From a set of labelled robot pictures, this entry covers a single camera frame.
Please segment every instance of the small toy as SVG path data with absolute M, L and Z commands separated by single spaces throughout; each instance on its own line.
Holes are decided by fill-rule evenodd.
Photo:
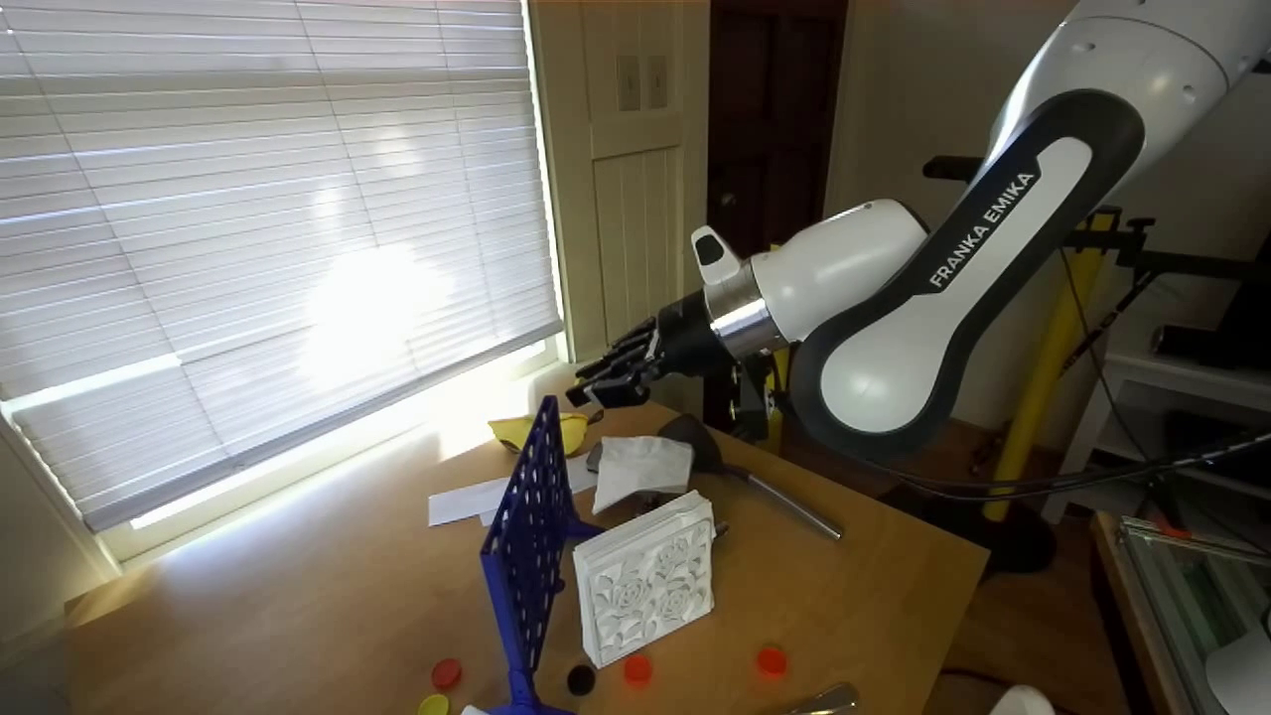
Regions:
M 786 679 L 786 671 L 791 671 L 791 655 L 786 655 L 784 642 L 762 642 L 762 647 L 754 650 L 754 676 L 760 676 L 760 679 L 779 681 L 779 679 Z
M 644 689 L 653 681 L 653 660 L 644 650 L 633 650 L 625 660 L 625 681 L 637 689 Z
M 439 689 L 456 689 L 465 681 L 465 666 L 456 660 L 439 660 L 435 662 L 435 685 Z
M 431 696 L 422 700 L 422 715 L 449 715 L 449 700 L 444 700 L 443 689 L 431 689 Z
M 570 666 L 570 689 L 587 696 L 595 685 L 595 671 L 587 662 Z

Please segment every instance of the wall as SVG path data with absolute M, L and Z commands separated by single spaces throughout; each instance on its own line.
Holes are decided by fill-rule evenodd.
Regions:
M 956 184 L 922 178 L 934 156 L 983 156 L 1016 70 L 1068 11 L 1068 0 L 849 0 L 827 210 L 894 194 L 938 226 Z M 1109 201 L 1151 215 L 1151 248 L 1248 258 L 1271 229 L 1271 76 L 1257 76 L 1160 165 Z M 1097 307 L 1126 287 L 1106 270 Z M 1062 289 L 1049 260 L 983 337 L 955 415 L 996 429 L 1012 413 L 1031 352 Z M 1230 289 L 1170 278 L 1127 320 L 1209 324 Z M 1074 368 L 1052 402 L 1045 444 L 1065 444 L 1091 372 Z
M 63 605 L 114 577 L 83 524 L 44 491 L 31 462 L 0 425 L 0 666 L 60 622 Z

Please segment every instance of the sunlight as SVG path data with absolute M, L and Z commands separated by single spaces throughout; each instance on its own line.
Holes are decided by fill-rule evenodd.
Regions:
M 455 380 L 443 380 L 400 405 L 391 405 L 359 425 L 347 425 L 339 434 L 325 434 L 317 440 L 308 440 L 302 448 L 294 451 L 283 451 L 275 462 L 261 462 L 255 470 L 244 470 L 220 485 L 206 485 L 190 496 L 178 496 L 162 508 L 153 508 L 145 516 L 132 519 L 134 533 L 149 533 L 149 526 L 159 526 L 199 503 L 211 503 L 214 496 L 226 496 L 226 491 L 239 491 L 239 489 L 249 489 L 255 479 L 272 475 L 272 474 L 297 474 L 297 470 L 312 470 L 308 458 L 324 458 L 324 451 L 354 451 L 354 458 L 342 458 L 342 462 L 324 462 L 317 475 L 312 479 L 297 479 L 283 491 L 275 491 L 272 501 L 255 503 L 249 513 L 261 516 L 261 513 L 279 513 L 285 503 L 294 503 L 297 496 L 347 475 L 347 474 L 359 474 L 365 470 L 371 462 L 380 462 L 386 451 L 395 448 L 408 448 L 408 444 L 424 444 L 435 440 L 439 444 L 439 462 L 449 462 L 456 451 L 471 451 L 484 440 L 494 440 L 494 429 L 490 419 L 494 415 L 523 415 L 535 407 L 542 402 L 542 386 L 535 378 L 558 365 L 554 361 L 558 350 L 547 341 L 535 341 L 535 346 L 523 346 L 523 350 L 513 350 L 490 365 L 477 365 L 477 368 L 465 368 L 456 372 Z
M 347 215 L 347 192 L 339 184 L 324 184 L 312 194 L 312 219 L 316 219 L 316 235 L 324 242 L 342 242 L 342 215 Z
M 408 143 L 400 117 L 391 117 L 391 127 L 378 127 L 371 140 L 371 149 L 378 160 L 378 165 L 395 178 L 400 173 L 424 173 L 424 160 L 419 156 L 419 148 Z
M 449 299 L 455 278 L 404 247 L 342 255 L 312 293 L 308 378 L 335 390 L 400 361 L 408 320 Z

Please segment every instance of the white window blind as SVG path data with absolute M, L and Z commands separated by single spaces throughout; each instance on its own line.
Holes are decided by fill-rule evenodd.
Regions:
M 0 14 L 0 405 L 87 524 L 562 329 L 518 0 Z

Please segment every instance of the doorway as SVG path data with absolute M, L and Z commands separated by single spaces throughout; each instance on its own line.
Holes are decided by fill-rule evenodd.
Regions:
M 713 0 L 709 221 L 760 255 L 821 219 L 849 0 Z M 704 415 L 734 429 L 734 378 L 709 378 Z

